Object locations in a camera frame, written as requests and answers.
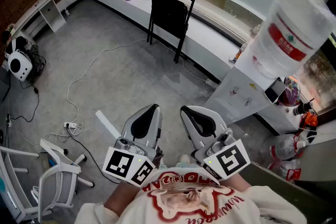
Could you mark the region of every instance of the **black cable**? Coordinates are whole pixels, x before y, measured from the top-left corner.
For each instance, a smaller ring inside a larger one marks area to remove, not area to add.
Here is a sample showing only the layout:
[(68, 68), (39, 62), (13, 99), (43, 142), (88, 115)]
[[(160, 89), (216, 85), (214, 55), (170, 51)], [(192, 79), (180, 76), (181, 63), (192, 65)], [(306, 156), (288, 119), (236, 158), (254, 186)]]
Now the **black cable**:
[[(7, 130), (6, 130), (6, 132), (8, 133), (8, 125), (7, 125)], [(8, 134), (8, 148), (10, 148), (10, 146), (9, 146), (9, 134)]]
[(41, 55), (39, 55), (39, 54), (35, 54), (35, 53), (33, 53), (33, 52), (27, 52), (27, 54), (33, 54), (33, 55), (36, 55), (36, 56), (38, 56), (38, 57), (41, 57), (41, 58), (43, 58), (44, 61), (46, 62), (45, 65), (47, 64), (47, 60), (46, 60), (46, 58), (44, 58), (43, 56), (41, 56)]
[(69, 132), (68, 127), (67, 127), (67, 132), (68, 132), (68, 134), (70, 135), (70, 137), (71, 137), (73, 140), (75, 140), (77, 143), (81, 144), (81, 146), (82, 146), (83, 148), (85, 148), (85, 150), (90, 154), (92, 160), (94, 161), (94, 163), (95, 163), (96, 166), (98, 167), (98, 170), (99, 170), (99, 172), (101, 173), (101, 175), (102, 175), (103, 177), (105, 177), (107, 180), (111, 181), (112, 183), (119, 184), (119, 182), (114, 182), (113, 180), (109, 179), (107, 176), (105, 176), (105, 175), (103, 174), (103, 172), (100, 170), (98, 164), (96, 163), (95, 159), (93, 158), (93, 155), (91, 154), (91, 152), (90, 152), (90, 151), (89, 151), (89, 150), (88, 150), (82, 143), (80, 143), (78, 140), (76, 140), (76, 139), (74, 139), (74, 138), (72, 137), (72, 134)]
[(31, 122), (32, 120), (33, 120), (33, 118), (34, 118), (34, 116), (35, 116), (35, 111), (36, 111), (36, 109), (37, 109), (37, 107), (38, 107), (38, 104), (40, 103), (40, 98), (39, 98), (39, 95), (38, 95), (38, 91), (37, 91), (37, 105), (36, 105), (36, 107), (35, 107), (35, 110), (34, 110), (34, 113), (33, 113), (33, 117), (30, 119), (30, 121), (29, 120), (27, 120), (25, 117), (23, 117), (23, 116), (19, 116), (19, 117), (17, 117), (17, 118), (13, 118), (12, 117), (12, 120), (17, 120), (17, 119), (19, 119), (19, 118), (23, 118), (26, 122)]
[(5, 147), (6, 147), (7, 135), (8, 135), (8, 124), (6, 123)]
[(23, 88), (21, 81), (20, 81), (20, 85), (21, 85), (21, 88), (22, 88), (22, 89), (27, 89), (27, 88), (29, 88), (29, 87), (34, 87), (34, 85), (31, 84), (31, 85), (29, 85), (29, 86)]

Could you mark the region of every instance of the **speaker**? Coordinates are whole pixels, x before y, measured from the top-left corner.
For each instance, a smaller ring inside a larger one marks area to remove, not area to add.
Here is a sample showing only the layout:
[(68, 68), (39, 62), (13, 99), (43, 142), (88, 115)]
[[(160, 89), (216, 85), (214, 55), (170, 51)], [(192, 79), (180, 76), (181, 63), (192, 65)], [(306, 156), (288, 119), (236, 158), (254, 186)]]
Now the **speaker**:
[(33, 65), (23, 52), (15, 51), (8, 58), (8, 66), (12, 74), (19, 80), (25, 81)]

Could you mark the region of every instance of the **window sill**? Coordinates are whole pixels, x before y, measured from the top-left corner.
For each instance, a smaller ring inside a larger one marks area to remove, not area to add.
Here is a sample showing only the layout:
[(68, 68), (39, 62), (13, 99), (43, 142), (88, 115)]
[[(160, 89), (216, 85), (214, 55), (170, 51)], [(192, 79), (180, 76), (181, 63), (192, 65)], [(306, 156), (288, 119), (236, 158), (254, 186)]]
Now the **window sill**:
[[(125, 14), (127, 17), (144, 26), (145, 28), (148, 28), (149, 17), (152, 8), (151, 0), (114, 0), (113, 2), (111, 0), (99, 1)], [(156, 26), (154, 26), (154, 32), (169, 42), (171, 45), (177, 47), (177, 38)], [(201, 49), (197, 50), (195, 43), (201, 46)], [(213, 61), (212, 57), (202, 55), (202, 50), (204, 49), (209, 51), (222, 63), (218, 63), (216, 60)], [(189, 28), (186, 34), (182, 52), (212, 73), (219, 80), (222, 80), (225, 74), (233, 67), (233, 64), (229, 62), (229, 57), (234, 57), (238, 50), (239, 48), (235, 44), (215, 30), (211, 29), (193, 17), (189, 19)]]

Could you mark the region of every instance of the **gray floor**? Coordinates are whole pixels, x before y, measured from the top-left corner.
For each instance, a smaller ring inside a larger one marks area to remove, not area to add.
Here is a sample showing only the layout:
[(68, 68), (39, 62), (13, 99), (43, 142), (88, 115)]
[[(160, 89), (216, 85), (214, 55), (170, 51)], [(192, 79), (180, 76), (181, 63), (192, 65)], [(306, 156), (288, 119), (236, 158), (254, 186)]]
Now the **gray floor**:
[[(67, 102), (70, 82), (81, 77), (88, 65), (104, 49), (146, 39), (145, 33), (130, 22), (103, 6), (85, 0), (71, 11), (67, 24), (56, 33), (46, 32), (37, 41), (40, 54), (48, 63), (41, 77), (35, 83), (39, 90), (39, 106), (30, 123), (16, 120), (16, 127), (9, 128), (11, 148), (39, 152), (40, 146), (26, 142), (20, 130), (32, 143), (51, 132), (57, 132), (66, 121), (77, 116), (76, 108)], [(128, 47), (107, 51), (88, 70), (82, 80), (70, 87), (69, 99), (80, 109), (78, 122), (85, 128), (77, 139), (91, 151), (102, 167), (109, 146), (114, 138), (97, 119), (95, 113), (101, 110), (107, 119), (121, 132), (125, 121), (140, 108), (157, 103), (163, 110), (162, 135), (159, 145), (164, 152), (167, 166), (173, 166), (183, 153), (194, 150), (187, 138), (179, 116), (180, 107), (185, 104), (203, 105), (213, 89), (203, 81), (194, 78), (182, 65), (173, 62), (174, 53), (154, 40), (150, 46), (145, 40)], [(191, 63), (185, 68), (199, 78), (206, 76)], [(5, 130), (5, 116), (10, 102), (11, 116), (24, 115), (30, 119), (37, 104), (37, 95), (32, 88), (23, 90), (14, 79), (12, 90), (0, 106), (0, 128)], [(234, 134), (242, 138), (250, 158), (258, 161), (258, 147), (270, 136), (254, 117), (248, 117), (232, 124)], [(54, 142), (55, 137), (48, 138)], [(75, 159), (85, 150), (69, 139), (57, 144), (69, 150), (69, 157)], [(27, 167), (28, 175), (19, 175), (19, 180), (32, 204), (30, 190), (38, 185), (43, 169), (36, 159), (13, 157), (14, 166)], [(88, 156), (82, 165), (83, 178), (92, 180), (95, 188), (79, 185), (78, 195), (73, 199), (72, 209), (57, 209), (52, 215), (60, 224), (73, 223), (83, 203), (105, 201), (115, 185), (103, 178)]]

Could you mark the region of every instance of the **office chair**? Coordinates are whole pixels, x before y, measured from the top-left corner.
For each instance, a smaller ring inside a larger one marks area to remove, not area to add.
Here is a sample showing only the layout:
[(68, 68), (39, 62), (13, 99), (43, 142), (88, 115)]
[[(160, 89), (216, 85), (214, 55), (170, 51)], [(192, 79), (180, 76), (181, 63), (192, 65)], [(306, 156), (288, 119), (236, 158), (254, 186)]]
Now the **office chair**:
[(185, 34), (188, 29), (188, 21), (195, 0), (191, 0), (188, 11), (187, 6), (178, 0), (152, 0), (152, 12), (149, 21), (147, 42), (152, 44), (154, 24), (163, 28), (170, 34), (180, 39), (174, 61), (177, 63), (183, 46)]
[(184, 105), (180, 110), (188, 138), (198, 150), (227, 130), (222, 117), (215, 111), (195, 105)]
[(158, 166), (163, 157), (162, 150), (157, 145), (161, 136), (161, 125), (160, 106), (157, 104), (145, 106), (125, 122), (122, 135), (117, 139), (114, 147), (145, 155)]
[(50, 209), (72, 207), (71, 201), (76, 191), (77, 181), (91, 188), (95, 185), (78, 176), (81, 172), (79, 163), (87, 160), (83, 154), (72, 162), (65, 156), (67, 150), (63, 150), (44, 139), (41, 139), (40, 145), (56, 162), (40, 177), (39, 186), (34, 186), (31, 191), (34, 199), (38, 202), (38, 221), (41, 223), (42, 216)]

